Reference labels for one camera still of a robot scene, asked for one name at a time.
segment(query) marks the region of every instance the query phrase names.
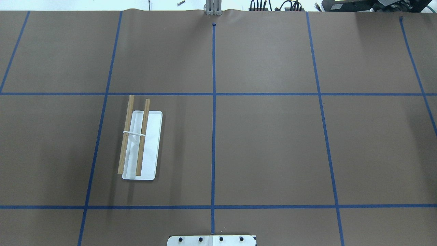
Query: white plastic tray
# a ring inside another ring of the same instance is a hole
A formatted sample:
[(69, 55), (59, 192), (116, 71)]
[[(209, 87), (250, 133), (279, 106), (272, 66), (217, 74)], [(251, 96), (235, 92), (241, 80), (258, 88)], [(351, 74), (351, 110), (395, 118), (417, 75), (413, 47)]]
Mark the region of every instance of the white plastic tray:
[[(140, 133), (142, 116), (144, 111), (135, 110), (132, 113), (130, 132)], [(130, 134), (126, 151), (125, 169), (123, 179), (154, 180), (156, 176), (156, 165), (158, 162), (158, 150), (161, 137), (161, 124), (163, 113), (161, 111), (149, 111), (147, 120), (146, 140), (144, 144), (144, 155), (142, 158), (141, 176), (136, 176), (136, 163), (138, 159), (139, 136)]]

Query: grid square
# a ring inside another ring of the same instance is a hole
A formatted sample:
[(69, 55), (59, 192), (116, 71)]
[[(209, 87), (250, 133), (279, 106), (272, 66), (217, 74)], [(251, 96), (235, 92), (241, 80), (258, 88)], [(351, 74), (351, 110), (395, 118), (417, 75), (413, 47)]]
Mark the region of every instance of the grid square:
[(3, 79), (25, 18), (23, 11), (2, 11), (0, 15), (0, 79)]
[(322, 92), (420, 93), (399, 14), (309, 13)]
[(217, 92), (317, 92), (309, 44), (303, 12), (223, 12)]
[(83, 210), (0, 209), (0, 245), (77, 245)]
[(111, 92), (212, 92), (208, 19), (201, 10), (124, 11)]
[(209, 209), (88, 210), (82, 245), (166, 245), (172, 235), (209, 235), (210, 218)]
[(414, 62), (423, 88), (427, 93), (437, 92), (437, 16), (431, 13), (407, 14), (403, 19)]
[(212, 97), (136, 96), (134, 109), (162, 111), (160, 150), (153, 181), (117, 174), (128, 96), (109, 96), (90, 205), (210, 205)]
[(334, 204), (317, 96), (217, 98), (215, 204)]
[(340, 204), (437, 203), (437, 138), (422, 96), (327, 96)]
[(0, 96), (1, 205), (83, 205), (103, 96)]
[(256, 235), (258, 245), (340, 245), (335, 209), (216, 209), (215, 232)]
[(437, 245), (437, 208), (342, 209), (345, 245)]
[(105, 92), (118, 16), (31, 12), (3, 92)]

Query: rubber band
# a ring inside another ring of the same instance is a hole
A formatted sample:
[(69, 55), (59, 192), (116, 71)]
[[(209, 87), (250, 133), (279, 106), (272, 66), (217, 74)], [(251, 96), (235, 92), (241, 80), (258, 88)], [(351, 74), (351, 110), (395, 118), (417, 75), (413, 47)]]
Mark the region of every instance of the rubber band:
[(135, 136), (146, 136), (146, 135), (141, 134), (141, 133), (128, 132), (128, 131), (123, 131), (123, 133), (128, 133), (128, 134), (130, 134), (130, 135), (135, 135)]

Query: metal bracket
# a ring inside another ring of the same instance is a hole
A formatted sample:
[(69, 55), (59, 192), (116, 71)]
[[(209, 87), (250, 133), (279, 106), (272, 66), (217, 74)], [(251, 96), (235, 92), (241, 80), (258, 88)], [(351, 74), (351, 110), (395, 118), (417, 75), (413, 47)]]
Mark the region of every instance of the metal bracket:
[(222, 15), (222, 0), (206, 0), (206, 15)]
[(257, 246), (254, 235), (171, 236), (167, 246)]

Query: wooden stick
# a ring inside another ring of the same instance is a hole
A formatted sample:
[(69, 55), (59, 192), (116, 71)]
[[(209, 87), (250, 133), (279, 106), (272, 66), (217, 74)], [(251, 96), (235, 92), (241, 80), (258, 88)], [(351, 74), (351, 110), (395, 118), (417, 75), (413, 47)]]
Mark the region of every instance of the wooden stick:
[[(128, 110), (126, 112), (125, 130), (131, 129), (132, 112), (134, 109), (134, 95), (129, 95)], [(123, 141), (121, 142), (120, 161), (118, 162), (118, 174), (123, 174), (125, 170), (126, 151), (128, 148), (129, 133), (123, 133)]]
[[(150, 99), (146, 99), (146, 105), (144, 106), (144, 114), (142, 115), (142, 125), (141, 125), (141, 134), (146, 134), (147, 130), (147, 120), (149, 119), (149, 107), (150, 107)], [(144, 144), (146, 142), (145, 136), (139, 137), (139, 150), (138, 150), (138, 160), (137, 160), (137, 170), (135, 172), (136, 176), (141, 176), (142, 169), (142, 156), (144, 154)]]

